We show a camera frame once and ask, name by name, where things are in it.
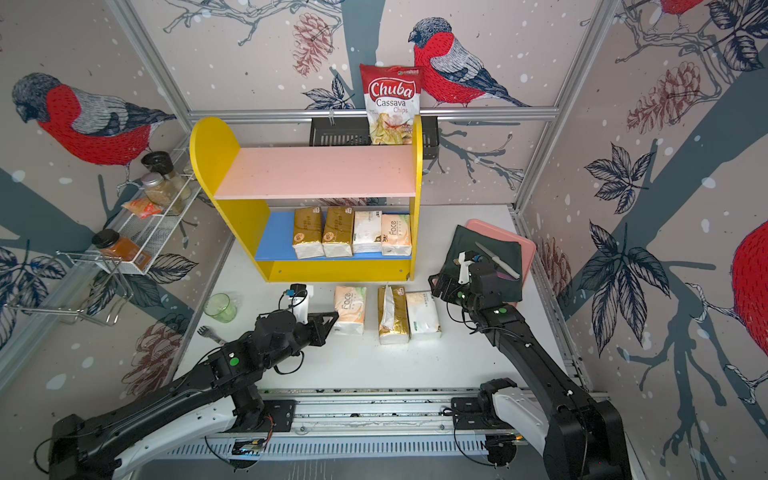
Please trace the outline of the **red cassava chips bag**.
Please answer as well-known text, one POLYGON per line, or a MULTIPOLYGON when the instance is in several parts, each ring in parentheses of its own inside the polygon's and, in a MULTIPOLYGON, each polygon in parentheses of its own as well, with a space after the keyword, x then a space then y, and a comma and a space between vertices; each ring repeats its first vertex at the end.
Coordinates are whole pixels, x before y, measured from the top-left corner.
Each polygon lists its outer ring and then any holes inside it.
POLYGON ((360 65, 360 74, 371 144, 411 144, 420 112, 421 70, 360 65))

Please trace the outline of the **dark green cloth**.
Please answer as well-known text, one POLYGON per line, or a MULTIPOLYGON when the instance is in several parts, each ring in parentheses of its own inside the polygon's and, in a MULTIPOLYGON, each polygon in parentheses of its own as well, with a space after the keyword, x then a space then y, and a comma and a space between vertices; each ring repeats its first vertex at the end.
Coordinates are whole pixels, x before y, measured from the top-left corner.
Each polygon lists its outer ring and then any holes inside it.
POLYGON ((502 299, 507 303, 517 303, 523 299, 523 257, 522 245, 517 241, 507 241, 494 239, 476 231, 470 230, 465 226, 458 225, 455 228, 450 247, 445 257, 445 261, 440 269, 440 273, 448 273, 457 279, 459 267, 454 263, 462 251, 476 251, 481 255, 477 262, 488 262, 492 264, 497 272, 501 282, 502 299), (476 245, 480 242, 496 255, 498 255, 508 265, 517 270, 521 278, 512 279, 499 266, 491 261, 476 245))

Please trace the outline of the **silver fork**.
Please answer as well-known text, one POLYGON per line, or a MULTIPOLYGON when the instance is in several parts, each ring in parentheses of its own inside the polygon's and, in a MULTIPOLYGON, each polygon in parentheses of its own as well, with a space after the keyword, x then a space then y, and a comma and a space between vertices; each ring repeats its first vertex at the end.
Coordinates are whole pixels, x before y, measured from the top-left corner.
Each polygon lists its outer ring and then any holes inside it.
POLYGON ((212 341, 216 342, 218 345, 225 345, 227 343, 226 340, 221 338, 218 334, 216 334, 211 328, 209 328, 207 326, 200 326, 196 330, 196 332, 197 332, 198 335, 200 335, 200 336, 202 336, 204 338, 207 338, 209 340, 212 340, 212 341))

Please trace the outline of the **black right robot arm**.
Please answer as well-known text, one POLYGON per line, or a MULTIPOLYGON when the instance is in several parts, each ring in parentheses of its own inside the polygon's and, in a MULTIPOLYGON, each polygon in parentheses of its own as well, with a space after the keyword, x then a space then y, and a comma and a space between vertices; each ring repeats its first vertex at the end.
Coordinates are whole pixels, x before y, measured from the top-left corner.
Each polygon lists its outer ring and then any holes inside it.
POLYGON ((485 403, 499 421, 516 429, 542 456, 551 479, 629 479, 632 476, 621 415, 597 401, 551 358, 525 318, 502 298, 501 281, 487 262, 468 268, 468 281, 446 272, 429 278, 431 293, 468 314, 515 367, 534 396, 529 401, 508 379, 483 387, 485 403))

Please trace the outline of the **white handled knife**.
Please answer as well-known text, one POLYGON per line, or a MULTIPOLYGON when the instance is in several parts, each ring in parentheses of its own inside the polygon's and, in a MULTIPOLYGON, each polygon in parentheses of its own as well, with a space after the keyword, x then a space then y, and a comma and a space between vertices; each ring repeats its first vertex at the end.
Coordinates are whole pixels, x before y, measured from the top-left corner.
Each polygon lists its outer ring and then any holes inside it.
POLYGON ((486 256, 493 261, 497 266, 499 266, 504 272, 506 272, 512 279, 519 280, 521 278, 520 273, 515 270, 513 267, 508 265, 505 261, 503 261, 498 255, 496 255, 494 252, 492 252, 490 249, 488 249, 486 246, 482 245, 480 242, 476 242, 475 245, 486 254, 486 256))

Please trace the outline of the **black lid spice jar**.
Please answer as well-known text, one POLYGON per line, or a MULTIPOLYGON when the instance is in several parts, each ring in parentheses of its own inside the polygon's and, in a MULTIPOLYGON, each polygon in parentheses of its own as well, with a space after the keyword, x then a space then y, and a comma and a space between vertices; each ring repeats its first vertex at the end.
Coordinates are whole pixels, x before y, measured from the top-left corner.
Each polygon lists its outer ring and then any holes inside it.
POLYGON ((180 198, 186 200, 191 195, 187 186, 187 180, 183 178, 176 170, 171 156, 166 151, 153 151, 144 155, 141 163, 148 171, 158 173, 180 192, 180 198))

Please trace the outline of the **yellow shelf unit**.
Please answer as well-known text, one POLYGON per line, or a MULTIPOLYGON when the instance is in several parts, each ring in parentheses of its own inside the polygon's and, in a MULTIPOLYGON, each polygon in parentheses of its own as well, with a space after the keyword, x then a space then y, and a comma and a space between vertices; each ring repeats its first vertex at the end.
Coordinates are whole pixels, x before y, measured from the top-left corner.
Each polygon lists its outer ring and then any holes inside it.
POLYGON ((400 146, 246 148, 221 119, 200 120, 190 137, 198 183, 267 282, 402 283, 416 256, 365 253, 299 259, 292 248, 292 210, 275 200, 406 198, 411 237, 418 237, 423 142, 400 146))

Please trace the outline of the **orange snack packet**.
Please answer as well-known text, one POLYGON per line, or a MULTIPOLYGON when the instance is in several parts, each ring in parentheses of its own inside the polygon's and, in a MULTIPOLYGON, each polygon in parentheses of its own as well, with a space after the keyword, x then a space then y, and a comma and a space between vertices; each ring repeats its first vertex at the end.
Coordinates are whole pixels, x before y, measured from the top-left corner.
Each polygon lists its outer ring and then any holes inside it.
POLYGON ((163 207, 155 204, 146 197, 123 203, 122 208, 139 219, 146 219, 164 212, 163 207))

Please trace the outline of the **base linear rail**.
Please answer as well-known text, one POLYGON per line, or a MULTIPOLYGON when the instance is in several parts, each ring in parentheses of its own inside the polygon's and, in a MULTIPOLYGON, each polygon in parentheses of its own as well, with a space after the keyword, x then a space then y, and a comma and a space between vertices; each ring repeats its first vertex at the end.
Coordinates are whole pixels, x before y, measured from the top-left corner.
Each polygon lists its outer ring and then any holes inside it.
POLYGON ((395 456, 484 456, 494 440, 544 448, 548 416, 527 388, 504 388, 489 406, 477 389, 301 391, 264 396, 269 419, 252 429, 225 415, 227 399, 197 409, 120 455, 118 475, 156 459, 259 461, 395 456))

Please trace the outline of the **green glass cup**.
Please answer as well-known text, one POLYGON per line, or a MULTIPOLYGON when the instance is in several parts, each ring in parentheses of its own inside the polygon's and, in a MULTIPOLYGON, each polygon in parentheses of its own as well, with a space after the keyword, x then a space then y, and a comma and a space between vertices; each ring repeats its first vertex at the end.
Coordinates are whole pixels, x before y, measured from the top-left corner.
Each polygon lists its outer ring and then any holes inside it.
POLYGON ((205 302, 204 314, 220 323, 230 323, 237 316, 237 306, 226 293, 215 293, 205 302))

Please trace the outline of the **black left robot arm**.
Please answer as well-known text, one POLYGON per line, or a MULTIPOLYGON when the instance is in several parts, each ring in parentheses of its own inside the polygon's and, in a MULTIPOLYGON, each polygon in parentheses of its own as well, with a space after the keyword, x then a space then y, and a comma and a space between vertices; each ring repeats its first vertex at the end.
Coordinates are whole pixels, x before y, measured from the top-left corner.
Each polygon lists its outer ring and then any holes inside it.
POLYGON ((253 329, 205 353, 180 378, 111 412, 57 421, 46 445, 51 479, 113 479, 188 441, 224 432, 274 429, 257 383, 280 362, 321 347, 336 312, 300 322, 289 310, 257 317, 253 329))

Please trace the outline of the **white green tissue pack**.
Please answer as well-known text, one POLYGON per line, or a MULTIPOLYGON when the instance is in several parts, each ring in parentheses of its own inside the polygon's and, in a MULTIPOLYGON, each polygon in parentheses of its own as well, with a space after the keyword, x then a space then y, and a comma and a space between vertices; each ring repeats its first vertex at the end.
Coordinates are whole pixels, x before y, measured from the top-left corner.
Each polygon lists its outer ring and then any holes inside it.
POLYGON ((382 252, 382 212, 354 212, 352 251, 354 255, 382 252))

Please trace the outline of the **silver lid spice jar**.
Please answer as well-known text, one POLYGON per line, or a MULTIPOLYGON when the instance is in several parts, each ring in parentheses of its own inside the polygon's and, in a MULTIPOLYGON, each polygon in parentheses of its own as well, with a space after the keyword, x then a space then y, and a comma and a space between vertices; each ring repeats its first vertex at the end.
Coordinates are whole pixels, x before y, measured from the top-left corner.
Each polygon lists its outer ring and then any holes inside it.
POLYGON ((150 172, 142 176, 142 187, 147 198, 169 215, 179 216, 184 210, 179 190, 164 176, 150 172))

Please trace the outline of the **orange sauce jar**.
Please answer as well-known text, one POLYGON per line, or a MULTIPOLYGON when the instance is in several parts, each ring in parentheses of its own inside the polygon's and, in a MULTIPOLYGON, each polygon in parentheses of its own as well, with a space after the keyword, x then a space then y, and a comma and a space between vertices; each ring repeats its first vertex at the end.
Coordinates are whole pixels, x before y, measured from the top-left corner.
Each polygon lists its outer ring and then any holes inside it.
POLYGON ((140 270, 144 270, 151 261, 151 256, 136 243, 113 229, 101 230, 92 237, 91 242, 104 256, 134 263, 140 270))

